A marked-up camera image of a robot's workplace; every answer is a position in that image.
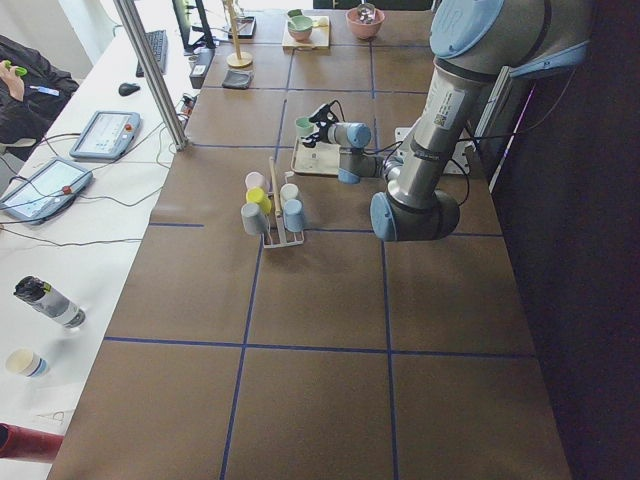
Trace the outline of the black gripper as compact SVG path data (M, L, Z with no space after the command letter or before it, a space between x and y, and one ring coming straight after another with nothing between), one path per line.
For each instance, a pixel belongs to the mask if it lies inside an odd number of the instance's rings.
M302 145L314 148L318 142L329 143L329 128L338 122L338 116L332 111L336 101L321 105L310 117L309 122L317 127L310 135L302 138Z

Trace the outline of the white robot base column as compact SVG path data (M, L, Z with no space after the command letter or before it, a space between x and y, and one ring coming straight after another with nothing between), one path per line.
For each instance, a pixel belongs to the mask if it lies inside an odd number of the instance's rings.
M412 133L411 127L397 127L394 131L396 141L400 143L394 153L394 158L403 163L410 154L409 135ZM470 173L470 163L467 158L467 151L473 152L475 146L472 141L461 141L456 144L452 159L446 164L444 173L446 175L464 175Z

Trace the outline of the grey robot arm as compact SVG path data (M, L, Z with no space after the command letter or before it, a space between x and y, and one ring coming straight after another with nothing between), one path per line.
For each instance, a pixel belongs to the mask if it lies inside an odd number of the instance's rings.
M367 155L371 132L363 123L341 122L323 105L310 117L316 132L302 143L340 148L338 178L357 183L384 178L373 196L370 218L384 241L437 240L459 222L458 203L437 184L469 120L481 89L500 70L513 77L544 77L581 63L587 51L591 1L444 1L431 24L434 71L424 110L399 161Z

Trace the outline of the person's hand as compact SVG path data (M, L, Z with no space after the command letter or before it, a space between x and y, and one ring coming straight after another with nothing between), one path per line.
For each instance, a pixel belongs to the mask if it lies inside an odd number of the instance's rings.
M8 67L5 61L1 62L0 77L6 84L9 95L17 101L22 101L24 98L25 86L22 78L16 73L17 67Z

